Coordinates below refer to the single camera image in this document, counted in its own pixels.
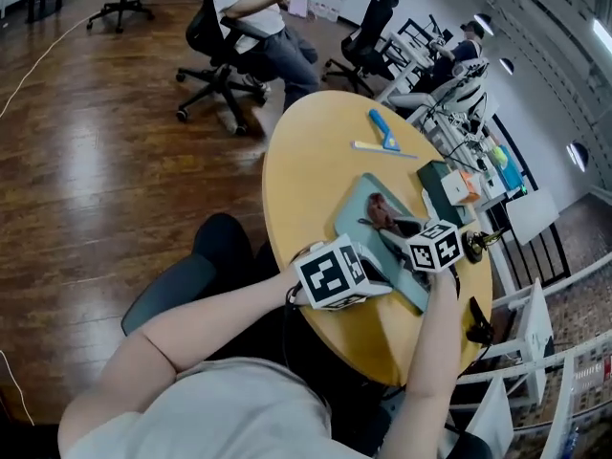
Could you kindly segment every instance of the round wooden table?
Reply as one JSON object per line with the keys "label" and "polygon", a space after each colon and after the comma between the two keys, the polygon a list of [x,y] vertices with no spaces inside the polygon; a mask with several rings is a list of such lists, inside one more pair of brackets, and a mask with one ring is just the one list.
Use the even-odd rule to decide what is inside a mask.
{"label": "round wooden table", "polygon": [[[368,118],[376,108],[404,153],[418,160],[354,150],[351,141],[380,143]],[[364,172],[372,172],[413,215],[427,218],[423,187],[416,171],[440,154],[411,124],[383,105],[355,94],[325,91],[289,108],[274,129],[266,153],[263,201],[266,227],[278,266],[317,240],[333,240],[334,221]],[[467,228],[479,230],[475,221]],[[471,265],[456,264],[461,279],[463,327],[473,322],[469,300],[475,296],[485,317],[491,316],[492,274],[488,255]],[[373,381],[405,384],[421,328],[419,312],[401,295],[368,299],[337,312],[303,308],[303,315],[323,341],[345,362]],[[479,345],[461,342],[461,366],[475,358]]]}

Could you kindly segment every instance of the ceiling light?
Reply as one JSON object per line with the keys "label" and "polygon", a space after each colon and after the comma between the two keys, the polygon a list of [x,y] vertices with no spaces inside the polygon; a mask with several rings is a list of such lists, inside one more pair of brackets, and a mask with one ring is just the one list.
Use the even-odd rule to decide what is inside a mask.
{"label": "ceiling light", "polygon": [[477,13],[474,16],[474,20],[482,26],[482,28],[490,35],[495,35],[491,29],[491,16],[485,13]]}
{"label": "ceiling light", "polygon": [[612,35],[610,35],[606,28],[597,19],[593,21],[593,32],[600,39],[608,52],[612,53]]}
{"label": "ceiling light", "polygon": [[514,65],[507,57],[500,57],[499,62],[510,75],[514,75]]}
{"label": "ceiling light", "polygon": [[585,171],[589,163],[588,150],[579,142],[570,142],[566,146],[566,149],[572,162],[577,165],[580,170]]}

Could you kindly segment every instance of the person wearing black cap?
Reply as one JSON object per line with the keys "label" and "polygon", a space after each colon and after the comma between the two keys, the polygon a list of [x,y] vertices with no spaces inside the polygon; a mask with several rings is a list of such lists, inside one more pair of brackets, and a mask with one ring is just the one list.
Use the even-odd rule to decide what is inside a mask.
{"label": "person wearing black cap", "polygon": [[475,20],[461,26],[464,40],[452,51],[443,48],[440,44],[433,42],[429,46],[440,54],[433,67],[425,71],[421,79],[414,85],[411,93],[430,94],[440,85],[452,78],[452,68],[455,63],[476,59],[482,54],[481,39],[485,36],[485,30]]}

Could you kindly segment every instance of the person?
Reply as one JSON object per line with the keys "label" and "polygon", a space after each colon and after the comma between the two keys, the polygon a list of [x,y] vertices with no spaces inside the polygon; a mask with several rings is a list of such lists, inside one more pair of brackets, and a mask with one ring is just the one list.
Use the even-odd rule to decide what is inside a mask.
{"label": "person", "polygon": [[[265,248],[271,255],[270,245]],[[227,214],[200,227],[194,251],[215,266],[219,288],[249,281],[250,273],[262,270],[259,265],[266,271],[257,261],[266,256],[260,252],[253,262],[245,232]],[[242,264],[246,270],[238,270]],[[333,420],[330,431],[330,411],[321,398],[329,400],[332,419],[337,410],[325,385],[312,388],[307,381],[317,380],[293,372],[304,368],[303,349],[311,343],[300,347],[299,336],[281,345],[295,321],[281,319],[289,323],[284,327],[270,317],[287,315],[286,293],[298,278],[293,266],[264,275],[273,272],[255,284],[171,309],[133,331],[93,387],[64,411],[58,432],[62,458],[365,457],[333,439]],[[298,294],[296,302],[306,299]],[[453,277],[445,271],[433,280],[404,403],[386,432],[380,459],[435,457],[459,373],[460,320]],[[265,339],[269,344],[256,358],[253,347]],[[284,355],[281,363],[291,370],[274,361],[276,354]],[[318,383],[343,380],[324,355],[306,367],[326,378]],[[355,409],[363,406],[359,395],[350,398]]]}
{"label": "person", "polygon": [[410,93],[430,94],[439,86],[445,84],[452,78],[452,69],[456,63],[476,59],[482,54],[482,38],[485,30],[475,20],[461,26],[464,32],[464,40],[452,51],[447,50],[440,44],[433,42],[429,46],[440,54],[430,71],[414,85]]}
{"label": "person", "polygon": [[[285,25],[279,5],[288,6],[289,0],[214,0],[219,21],[224,16],[243,20],[269,35],[263,41],[243,35],[236,43],[236,51],[256,71],[251,81],[283,79],[287,110],[295,101],[318,90],[318,74],[313,66],[317,51]],[[221,28],[224,35],[229,33],[224,26]]]}

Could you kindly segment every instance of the black cap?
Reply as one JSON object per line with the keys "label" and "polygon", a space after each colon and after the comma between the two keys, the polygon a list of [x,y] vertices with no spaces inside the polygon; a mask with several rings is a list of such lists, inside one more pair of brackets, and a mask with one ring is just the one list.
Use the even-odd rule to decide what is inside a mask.
{"label": "black cap", "polygon": [[481,39],[485,36],[485,30],[475,20],[471,20],[467,24],[461,24],[462,31],[473,31]]}

